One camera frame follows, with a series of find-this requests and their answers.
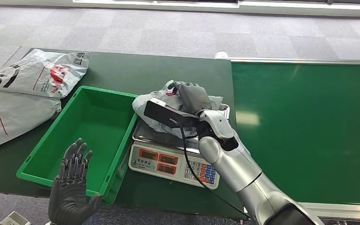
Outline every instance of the plastic bag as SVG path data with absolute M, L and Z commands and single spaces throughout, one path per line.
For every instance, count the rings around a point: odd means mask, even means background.
M 169 133 L 177 136 L 178 138 L 181 137 L 180 128 L 170 128 L 162 123 L 159 123 L 153 119 L 150 119 L 144 116 L 145 105 L 151 98 L 157 98 L 166 102 L 166 105 L 172 107 L 176 110 L 182 110 L 183 103 L 181 101 L 180 95 L 178 93 L 172 93 L 173 89 L 168 89 L 168 85 L 173 83 L 173 80 L 170 80 L 165 84 L 162 90 L 151 92 L 147 95 L 140 95 L 138 96 L 132 103 L 133 109 L 135 110 L 136 114 L 145 121 L 149 127 L 154 129 L 158 132 Z M 223 101 L 223 97 L 215 97 L 209 96 L 210 102 L 212 103 L 212 109 L 218 110 L 221 102 Z M 186 137 L 193 137 L 196 136 L 196 128 L 195 127 L 185 127 L 184 134 Z
M 61 111 L 59 99 L 0 91 L 0 145 Z
M 0 70 L 0 90 L 64 98 L 85 75 L 90 52 L 70 54 L 32 50 Z

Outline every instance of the silver robotic arm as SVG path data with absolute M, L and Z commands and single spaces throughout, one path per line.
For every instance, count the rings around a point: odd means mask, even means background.
M 254 224 L 324 224 L 267 178 L 221 113 L 203 110 L 199 120 L 199 152 L 237 194 Z

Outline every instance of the green table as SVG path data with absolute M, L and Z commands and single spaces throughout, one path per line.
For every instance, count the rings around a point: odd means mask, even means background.
M 210 95 L 224 97 L 223 103 L 229 105 L 230 119 L 235 124 L 233 81 L 229 61 L 102 52 L 93 52 L 90 58 L 88 72 L 77 87 L 88 85 L 146 94 L 161 89 L 171 79 L 198 83 L 205 87 Z M 0 146 L 0 192 L 49 196 L 49 190 L 18 179 L 15 174 L 51 123 L 52 121 L 48 121 L 32 132 Z M 216 192 L 242 209 L 236 195 L 223 181 Z M 242 217 L 203 188 L 171 182 L 130 169 L 126 173 L 115 203 L 189 214 Z
M 232 76 L 240 138 L 267 176 L 298 202 L 359 211 L 360 62 L 234 59 Z

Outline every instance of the green crate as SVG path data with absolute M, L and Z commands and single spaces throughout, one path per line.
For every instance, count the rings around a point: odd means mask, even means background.
M 128 169 L 128 150 L 137 115 L 137 95 L 81 86 L 25 159 L 17 177 L 51 187 L 64 152 L 79 137 L 93 150 L 87 196 L 99 193 L 112 204 Z

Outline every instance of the digital scale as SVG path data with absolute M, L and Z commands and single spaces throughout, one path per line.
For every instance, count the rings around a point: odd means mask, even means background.
M 221 104 L 219 111 L 228 119 L 230 108 Z M 133 133 L 129 168 L 134 171 L 202 187 L 192 175 L 184 156 L 183 141 L 178 137 L 157 132 L 139 120 Z M 195 174 L 210 189 L 216 189 L 219 174 L 198 150 L 198 137 L 186 140 L 187 155 Z

